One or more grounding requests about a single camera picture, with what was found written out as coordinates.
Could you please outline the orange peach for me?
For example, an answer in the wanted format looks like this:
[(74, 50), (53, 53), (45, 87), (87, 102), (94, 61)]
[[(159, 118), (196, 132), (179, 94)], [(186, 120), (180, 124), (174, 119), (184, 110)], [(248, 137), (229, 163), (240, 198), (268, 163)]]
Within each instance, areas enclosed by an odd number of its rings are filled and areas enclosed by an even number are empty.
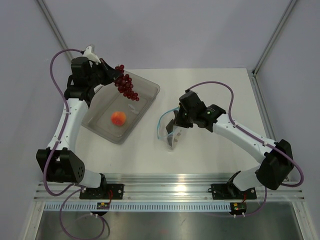
[(123, 126), (126, 123), (127, 116), (123, 111), (115, 111), (112, 113), (110, 120), (115, 126)]

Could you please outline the grey toy fish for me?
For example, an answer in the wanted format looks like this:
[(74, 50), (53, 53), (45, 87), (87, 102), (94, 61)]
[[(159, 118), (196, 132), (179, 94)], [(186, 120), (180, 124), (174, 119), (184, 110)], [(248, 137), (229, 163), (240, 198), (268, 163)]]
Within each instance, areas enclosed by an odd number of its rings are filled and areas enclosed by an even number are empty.
[(175, 133), (177, 132), (177, 126), (175, 125), (175, 118), (178, 114), (178, 110), (175, 109), (171, 112), (169, 112), (165, 118), (165, 140), (168, 146), (173, 149), (174, 148), (174, 138)]

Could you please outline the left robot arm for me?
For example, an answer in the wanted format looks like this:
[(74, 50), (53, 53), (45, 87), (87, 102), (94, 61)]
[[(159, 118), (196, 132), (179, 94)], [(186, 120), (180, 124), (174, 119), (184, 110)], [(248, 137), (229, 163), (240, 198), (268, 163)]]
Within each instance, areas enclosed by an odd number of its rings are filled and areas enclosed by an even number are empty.
[(43, 173), (43, 184), (53, 197), (61, 192), (50, 190), (48, 183), (67, 183), (78, 187), (97, 199), (108, 194), (106, 177), (102, 173), (87, 170), (84, 162), (75, 154), (76, 141), (82, 121), (88, 112), (95, 88), (112, 84), (121, 72), (109, 66), (102, 58), (80, 56), (71, 61), (67, 88), (62, 92), (64, 108), (57, 129), (45, 149), (39, 149), (36, 160)]

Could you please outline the red grape bunch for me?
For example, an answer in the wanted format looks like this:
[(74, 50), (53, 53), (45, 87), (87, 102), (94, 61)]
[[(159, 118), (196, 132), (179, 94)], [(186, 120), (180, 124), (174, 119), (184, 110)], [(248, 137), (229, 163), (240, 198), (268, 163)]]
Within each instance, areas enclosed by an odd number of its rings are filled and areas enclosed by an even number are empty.
[(139, 94), (133, 90), (133, 79), (128, 73), (125, 73), (125, 66), (123, 64), (118, 65), (115, 67), (115, 70), (120, 72), (120, 76), (114, 81), (118, 92), (131, 101), (138, 102), (140, 100)]

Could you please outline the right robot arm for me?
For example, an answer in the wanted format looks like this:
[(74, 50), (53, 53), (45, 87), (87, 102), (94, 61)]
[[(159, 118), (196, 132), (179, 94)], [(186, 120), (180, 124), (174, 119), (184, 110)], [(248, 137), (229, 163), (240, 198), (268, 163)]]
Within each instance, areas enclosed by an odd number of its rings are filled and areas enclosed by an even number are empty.
[(265, 138), (233, 122), (227, 112), (215, 105), (206, 106), (194, 91), (189, 91), (179, 98), (179, 110), (174, 124), (182, 128), (197, 125), (211, 133), (220, 135), (233, 142), (257, 162), (258, 166), (245, 171), (237, 171), (217, 189), (228, 199), (241, 199), (246, 191), (264, 186), (277, 190), (294, 165), (291, 145), (286, 140), (279, 142)]

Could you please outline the clear zip top bag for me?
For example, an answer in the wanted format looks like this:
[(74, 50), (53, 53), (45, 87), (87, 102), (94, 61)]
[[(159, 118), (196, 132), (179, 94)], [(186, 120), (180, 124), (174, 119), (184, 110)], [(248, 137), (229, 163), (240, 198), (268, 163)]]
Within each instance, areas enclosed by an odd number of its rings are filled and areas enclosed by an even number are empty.
[(179, 107), (175, 107), (164, 112), (156, 126), (157, 139), (171, 152), (184, 143), (187, 135), (186, 128), (175, 125), (175, 117), (178, 115), (179, 109)]

